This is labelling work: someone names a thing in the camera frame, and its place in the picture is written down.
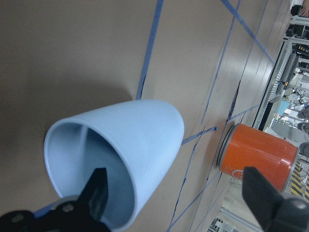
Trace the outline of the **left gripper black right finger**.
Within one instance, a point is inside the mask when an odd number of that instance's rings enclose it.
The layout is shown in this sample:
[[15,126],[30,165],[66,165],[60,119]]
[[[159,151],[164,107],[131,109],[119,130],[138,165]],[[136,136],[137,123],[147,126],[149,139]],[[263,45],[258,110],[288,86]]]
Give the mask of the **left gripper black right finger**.
[[281,194],[255,167],[244,168],[242,197],[264,232],[309,230],[309,203]]

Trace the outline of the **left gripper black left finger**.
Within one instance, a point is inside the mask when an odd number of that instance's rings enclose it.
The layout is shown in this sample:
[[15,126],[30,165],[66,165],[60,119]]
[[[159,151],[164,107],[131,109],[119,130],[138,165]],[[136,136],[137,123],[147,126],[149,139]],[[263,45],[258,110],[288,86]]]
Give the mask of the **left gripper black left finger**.
[[109,232],[101,218],[108,201],[106,168],[96,168],[81,194],[37,213],[11,211],[0,217],[2,232]]

